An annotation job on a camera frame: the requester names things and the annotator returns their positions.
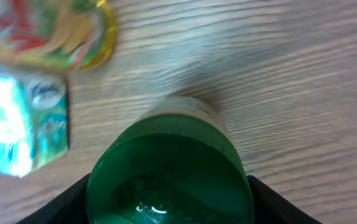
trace table surface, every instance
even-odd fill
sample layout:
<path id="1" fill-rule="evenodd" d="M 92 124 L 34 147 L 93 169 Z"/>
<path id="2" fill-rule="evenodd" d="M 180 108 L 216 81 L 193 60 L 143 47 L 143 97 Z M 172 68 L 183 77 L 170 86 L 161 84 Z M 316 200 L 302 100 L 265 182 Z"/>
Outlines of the table surface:
<path id="1" fill-rule="evenodd" d="M 72 147 L 18 179 L 0 175 L 14 223 L 89 173 L 167 96 L 221 114 L 244 169 L 323 223 L 357 223 L 357 0 L 119 0 L 102 68 L 69 74 Z"/>

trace water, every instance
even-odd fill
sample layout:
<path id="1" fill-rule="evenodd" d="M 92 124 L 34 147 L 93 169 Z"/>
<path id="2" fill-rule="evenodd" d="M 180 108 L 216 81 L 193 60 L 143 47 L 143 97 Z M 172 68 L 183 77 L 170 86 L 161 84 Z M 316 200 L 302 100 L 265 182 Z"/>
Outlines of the water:
<path id="1" fill-rule="evenodd" d="M 246 223 L 246 201 L 237 178 L 164 167 L 119 184 L 112 212 L 119 223 L 121 217 L 136 224 Z"/>

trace green bottle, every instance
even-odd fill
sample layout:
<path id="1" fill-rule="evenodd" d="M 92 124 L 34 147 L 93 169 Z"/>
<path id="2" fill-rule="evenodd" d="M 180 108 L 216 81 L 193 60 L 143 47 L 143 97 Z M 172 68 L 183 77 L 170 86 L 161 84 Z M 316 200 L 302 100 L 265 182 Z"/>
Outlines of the green bottle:
<path id="1" fill-rule="evenodd" d="M 90 223 L 253 223 L 246 174 L 217 113 L 168 98 L 126 129 L 88 182 Z"/>

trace colorful packaging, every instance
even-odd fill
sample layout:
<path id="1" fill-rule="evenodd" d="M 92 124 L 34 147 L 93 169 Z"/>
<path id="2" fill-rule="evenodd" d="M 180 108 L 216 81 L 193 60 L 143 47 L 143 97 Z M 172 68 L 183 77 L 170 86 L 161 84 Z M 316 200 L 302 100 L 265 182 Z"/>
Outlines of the colorful packaging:
<path id="1" fill-rule="evenodd" d="M 0 0 L 0 63 L 49 70 L 96 67 L 117 37 L 104 0 Z"/>
<path id="2" fill-rule="evenodd" d="M 67 90 L 39 73 L 0 73 L 0 174 L 22 177 L 68 149 Z"/>

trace food package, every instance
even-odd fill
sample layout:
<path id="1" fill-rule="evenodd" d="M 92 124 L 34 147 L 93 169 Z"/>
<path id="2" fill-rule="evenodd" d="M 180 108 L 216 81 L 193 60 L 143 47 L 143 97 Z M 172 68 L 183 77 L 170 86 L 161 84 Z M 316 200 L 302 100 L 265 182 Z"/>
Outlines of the food package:
<path id="1" fill-rule="evenodd" d="M 0 63 L 71 70 L 106 62 L 117 38 L 104 0 L 0 0 Z"/>
<path id="2" fill-rule="evenodd" d="M 67 152 L 67 87 L 39 72 L 0 72 L 0 174 L 22 177 Z"/>

